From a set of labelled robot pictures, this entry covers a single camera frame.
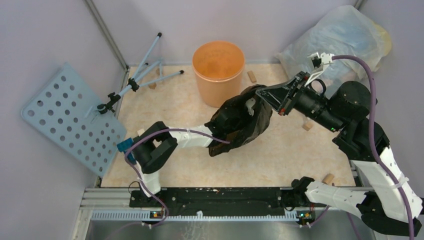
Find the black trash bag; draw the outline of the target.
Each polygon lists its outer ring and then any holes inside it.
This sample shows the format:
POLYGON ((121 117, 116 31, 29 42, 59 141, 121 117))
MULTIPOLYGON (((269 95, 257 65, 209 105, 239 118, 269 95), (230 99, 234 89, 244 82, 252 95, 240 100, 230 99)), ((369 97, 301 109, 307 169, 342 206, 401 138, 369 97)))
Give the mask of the black trash bag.
POLYGON ((245 88, 239 95, 226 100, 205 124, 212 136, 229 142, 228 144, 213 140, 208 146, 210 157, 228 153, 232 149, 244 146, 269 127, 273 109, 256 95, 256 90, 265 88, 256 84, 245 88), (250 116, 245 103, 254 98, 254 116, 250 116))

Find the large translucent trash bag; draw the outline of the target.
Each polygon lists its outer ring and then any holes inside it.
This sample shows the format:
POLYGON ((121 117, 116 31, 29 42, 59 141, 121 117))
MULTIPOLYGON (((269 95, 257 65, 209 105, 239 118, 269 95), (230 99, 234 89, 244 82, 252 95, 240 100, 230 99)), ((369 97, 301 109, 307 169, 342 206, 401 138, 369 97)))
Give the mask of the large translucent trash bag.
POLYGON ((275 54, 288 78, 300 71, 312 73, 310 55, 327 53, 356 56, 373 72, 392 49, 390 34, 351 5, 337 7, 318 23, 275 54))

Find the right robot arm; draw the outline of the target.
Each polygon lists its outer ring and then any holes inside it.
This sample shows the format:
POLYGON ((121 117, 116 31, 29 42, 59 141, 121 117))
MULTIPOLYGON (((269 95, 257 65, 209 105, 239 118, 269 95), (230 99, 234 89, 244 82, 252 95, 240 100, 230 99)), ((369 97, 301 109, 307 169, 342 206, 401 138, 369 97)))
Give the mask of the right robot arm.
POLYGON ((374 124, 376 162, 369 141, 371 94, 357 81, 344 82, 330 97, 306 87, 309 74, 299 72, 291 81, 260 88, 256 94, 279 115, 297 110, 337 136, 332 142, 366 176, 371 191, 345 190, 304 176, 291 183, 299 206, 310 202, 336 207, 360 218, 370 229, 385 235, 417 236, 424 213, 423 199, 407 185, 397 166, 390 141, 374 124))

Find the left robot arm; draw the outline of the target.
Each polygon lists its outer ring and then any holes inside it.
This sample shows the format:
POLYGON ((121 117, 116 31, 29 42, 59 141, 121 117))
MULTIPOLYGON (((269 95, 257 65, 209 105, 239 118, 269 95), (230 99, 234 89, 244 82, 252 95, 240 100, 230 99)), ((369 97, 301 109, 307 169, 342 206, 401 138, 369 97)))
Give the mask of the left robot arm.
POLYGON ((137 174, 141 200, 149 207, 160 202, 159 171, 178 148, 207 148, 210 157, 227 153, 254 140, 259 110, 253 106, 223 106, 203 125, 173 128, 162 121, 132 139, 124 152, 137 174))

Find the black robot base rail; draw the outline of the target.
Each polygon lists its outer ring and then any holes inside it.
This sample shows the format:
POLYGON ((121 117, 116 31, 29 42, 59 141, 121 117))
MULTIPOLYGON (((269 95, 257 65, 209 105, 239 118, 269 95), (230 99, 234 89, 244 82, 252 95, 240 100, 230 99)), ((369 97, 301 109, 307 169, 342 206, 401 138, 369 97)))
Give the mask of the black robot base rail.
POLYGON ((163 187, 156 197, 133 190, 129 206, 169 210, 171 217, 199 211, 207 217, 283 216, 290 210, 317 206, 291 187, 163 187))

